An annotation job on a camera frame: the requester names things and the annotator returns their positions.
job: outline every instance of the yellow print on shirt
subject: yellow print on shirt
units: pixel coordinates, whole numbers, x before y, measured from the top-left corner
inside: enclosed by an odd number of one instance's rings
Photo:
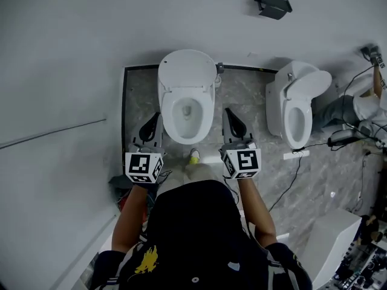
[[[152,247],[147,250],[144,254],[144,259],[141,262],[140,266],[135,269],[136,274],[143,274],[146,273],[146,270],[148,272],[152,272],[154,268],[156,267],[156,260],[157,260],[157,249],[156,246],[154,246],[154,249],[152,250]]]

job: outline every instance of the yellow shoe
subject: yellow shoe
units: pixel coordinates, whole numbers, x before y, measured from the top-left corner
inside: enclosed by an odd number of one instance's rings
[[[200,154],[199,150],[196,148],[193,148],[191,152],[189,153],[189,162],[188,164],[197,164],[200,162]]]

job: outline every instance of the white t-shirt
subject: white t-shirt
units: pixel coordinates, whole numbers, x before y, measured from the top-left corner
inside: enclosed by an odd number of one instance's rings
[[[387,111],[379,107],[380,100],[376,95],[369,97],[354,97],[353,109],[359,120],[370,119],[373,124],[373,135],[387,144]]]

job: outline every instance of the person in white shirt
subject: person in white shirt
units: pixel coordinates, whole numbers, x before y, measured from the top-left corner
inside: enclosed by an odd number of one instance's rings
[[[333,101],[313,117],[312,132],[335,124],[348,123],[357,126],[362,120],[372,123],[371,136],[379,139],[387,137],[387,112],[379,106],[382,87],[379,66],[374,67],[374,94],[367,97],[343,95]]]

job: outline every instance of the shoe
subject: shoe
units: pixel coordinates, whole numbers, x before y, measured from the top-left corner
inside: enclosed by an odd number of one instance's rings
[[[191,152],[189,153],[189,162],[188,164],[197,164],[200,162],[200,154],[199,150],[196,148],[193,148]]]

